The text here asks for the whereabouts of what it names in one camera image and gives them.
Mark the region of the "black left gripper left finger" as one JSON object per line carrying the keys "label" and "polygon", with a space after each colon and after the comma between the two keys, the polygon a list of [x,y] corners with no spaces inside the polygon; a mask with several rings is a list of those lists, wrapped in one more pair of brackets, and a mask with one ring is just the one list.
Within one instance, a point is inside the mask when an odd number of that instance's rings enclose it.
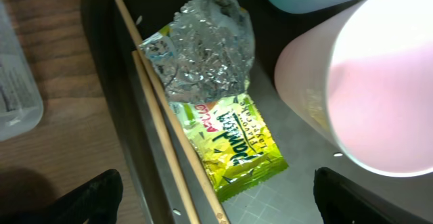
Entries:
{"label": "black left gripper left finger", "polygon": [[120,173],[109,169],[47,207],[2,215],[3,224],[116,224],[122,201]]}

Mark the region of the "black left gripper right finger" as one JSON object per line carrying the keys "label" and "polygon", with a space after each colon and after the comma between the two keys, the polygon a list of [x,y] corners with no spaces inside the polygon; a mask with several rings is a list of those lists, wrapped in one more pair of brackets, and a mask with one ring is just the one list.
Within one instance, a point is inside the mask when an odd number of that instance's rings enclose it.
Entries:
{"label": "black left gripper right finger", "polygon": [[324,224],[430,224],[327,167],[315,171],[313,195]]}

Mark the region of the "pink cup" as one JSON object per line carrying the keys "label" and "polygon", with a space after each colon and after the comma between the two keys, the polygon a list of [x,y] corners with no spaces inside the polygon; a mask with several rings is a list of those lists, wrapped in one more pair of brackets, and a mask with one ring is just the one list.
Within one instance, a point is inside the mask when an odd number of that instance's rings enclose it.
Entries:
{"label": "pink cup", "polygon": [[364,0],[291,41],[281,99],[354,163],[432,172],[432,0]]}

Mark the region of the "silver foil wrapper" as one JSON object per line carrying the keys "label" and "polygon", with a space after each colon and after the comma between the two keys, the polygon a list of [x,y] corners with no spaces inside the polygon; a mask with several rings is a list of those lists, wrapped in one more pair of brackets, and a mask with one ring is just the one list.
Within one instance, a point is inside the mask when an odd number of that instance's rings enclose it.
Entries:
{"label": "silver foil wrapper", "polygon": [[140,48],[221,202],[288,167],[247,93],[255,40],[237,0],[187,0]]}

